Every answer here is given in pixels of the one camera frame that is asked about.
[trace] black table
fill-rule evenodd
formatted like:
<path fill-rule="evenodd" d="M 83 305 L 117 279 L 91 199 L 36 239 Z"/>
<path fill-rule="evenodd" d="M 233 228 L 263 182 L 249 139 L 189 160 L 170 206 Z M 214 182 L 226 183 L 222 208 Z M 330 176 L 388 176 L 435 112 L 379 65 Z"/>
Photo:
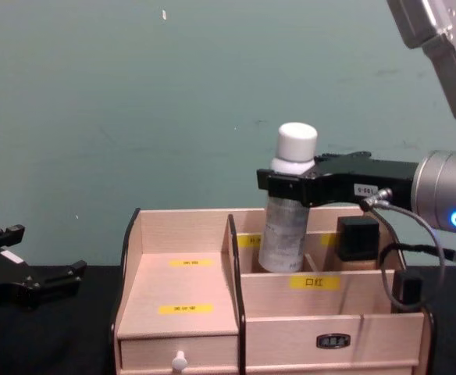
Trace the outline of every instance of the black table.
<path fill-rule="evenodd" d="M 437 269 L 418 270 L 431 288 Z M 89 266 L 76 298 L 33 312 L 0 307 L 0 374 L 110 373 L 109 324 L 118 287 L 119 267 Z M 433 375 L 456 375 L 456 267 L 448 267 L 445 288 L 432 308 L 438 323 Z"/>

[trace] drawer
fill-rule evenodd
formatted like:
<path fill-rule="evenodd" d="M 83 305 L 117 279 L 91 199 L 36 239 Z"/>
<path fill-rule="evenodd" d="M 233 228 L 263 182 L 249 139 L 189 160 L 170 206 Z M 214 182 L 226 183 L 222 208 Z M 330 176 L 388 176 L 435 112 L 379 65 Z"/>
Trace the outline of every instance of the drawer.
<path fill-rule="evenodd" d="M 285 365 L 303 370 L 417 366 L 423 320 L 421 313 L 248 319 L 247 366 L 262 370 Z M 317 337 L 332 333 L 349 335 L 351 344 L 318 348 Z"/>
<path fill-rule="evenodd" d="M 178 351 L 187 369 L 238 364 L 238 336 L 174 337 L 120 342 L 123 370 L 171 370 Z"/>
<path fill-rule="evenodd" d="M 222 369 L 219 367 L 211 367 L 209 369 L 189 369 L 182 373 L 184 375 L 238 375 L 238 370 Z M 270 372 L 252 372 L 248 370 L 247 374 L 251 375 L 412 375 L 411 367 L 396 368 L 396 369 L 360 369 L 360 370 L 317 370 L 295 372 L 293 370 L 285 371 L 275 370 Z M 174 375 L 171 370 L 123 370 L 120 375 Z"/>

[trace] spray can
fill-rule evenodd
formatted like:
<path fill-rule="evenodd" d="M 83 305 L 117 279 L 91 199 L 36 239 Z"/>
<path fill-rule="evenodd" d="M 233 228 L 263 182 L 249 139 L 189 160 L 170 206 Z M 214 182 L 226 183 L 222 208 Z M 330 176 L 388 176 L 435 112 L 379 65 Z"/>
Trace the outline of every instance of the spray can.
<path fill-rule="evenodd" d="M 317 131 L 306 123 L 285 123 L 279 128 L 276 157 L 271 169 L 303 174 L 315 165 Z M 259 264 L 269 272 L 299 272 L 303 265 L 309 208 L 290 199 L 268 197 L 266 224 Z"/>

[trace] yellow label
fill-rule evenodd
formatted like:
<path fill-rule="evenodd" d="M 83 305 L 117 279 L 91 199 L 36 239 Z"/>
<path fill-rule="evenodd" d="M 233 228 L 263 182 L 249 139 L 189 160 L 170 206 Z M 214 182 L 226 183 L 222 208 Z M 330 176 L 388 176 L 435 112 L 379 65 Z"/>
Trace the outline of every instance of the yellow label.
<path fill-rule="evenodd" d="M 160 306 L 160 315 L 171 315 L 171 314 L 192 314 L 192 313 L 210 313 L 212 311 L 212 305 L 169 305 Z"/>
<path fill-rule="evenodd" d="M 241 248 L 258 248 L 261 245 L 261 235 L 239 234 L 237 236 L 237 242 Z"/>
<path fill-rule="evenodd" d="M 295 275 L 289 277 L 289 286 L 293 289 L 338 291 L 340 289 L 340 277 Z"/>
<path fill-rule="evenodd" d="M 325 233 L 320 236 L 320 242 L 324 246 L 335 245 L 337 236 L 335 233 Z"/>
<path fill-rule="evenodd" d="M 171 267 L 211 266 L 212 259 L 171 260 L 169 265 Z"/>

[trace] white cap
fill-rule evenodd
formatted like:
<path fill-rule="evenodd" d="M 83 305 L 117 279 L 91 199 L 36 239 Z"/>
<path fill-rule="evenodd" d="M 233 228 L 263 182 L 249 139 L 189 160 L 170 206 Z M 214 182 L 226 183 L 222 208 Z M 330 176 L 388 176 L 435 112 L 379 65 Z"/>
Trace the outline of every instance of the white cap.
<path fill-rule="evenodd" d="M 293 163 L 309 162 L 315 157 L 314 127 L 306 123 L 285 123 L 278 130 L 276 157 Z"/>

